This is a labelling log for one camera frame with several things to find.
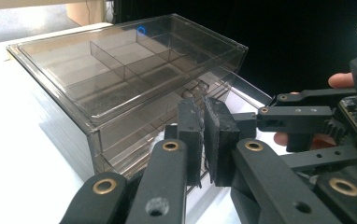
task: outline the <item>human hand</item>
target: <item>human hand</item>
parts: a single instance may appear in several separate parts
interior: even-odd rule
[[[354,87],[352,73],[338,73],[332,75],[328,79],[328,83],[331,87],[335,89]],[[278,145],[285,147],[288,143],[288,135],[286,133],[276,133],[274,136],[274,140]],[[313,142],[310,149],[320,149],[334,146],[336,146],[336,142],[328,134],[316,133],[313,138]]]

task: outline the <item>gray floor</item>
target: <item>gray floor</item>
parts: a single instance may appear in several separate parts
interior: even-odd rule
[[[0,9],[0,42],[75,27],[65,5]]]

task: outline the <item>plastic storage organizer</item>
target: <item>plastic storage organizer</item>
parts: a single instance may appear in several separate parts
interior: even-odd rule
[[[7,49],[36,80],[41,128],[82,179],[104,171],[130,177],[146,166],[177,103],[224,101],[243,81],[235,72],[247,51],[178,15]]]

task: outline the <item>blue mark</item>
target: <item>blue mark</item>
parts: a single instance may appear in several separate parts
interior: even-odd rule
[[[144,28],[143,26],[137,27],[137,34],[138,34],[138,35],[143,36],[143,35],[146,34],[146,32],[147,32],[147,30],[146,30],[146,28]]]

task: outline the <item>clear lid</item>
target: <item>clear lid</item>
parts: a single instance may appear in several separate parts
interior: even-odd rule
[[[8,46],[79,126],[96,127],[247,48],[178,15]]]

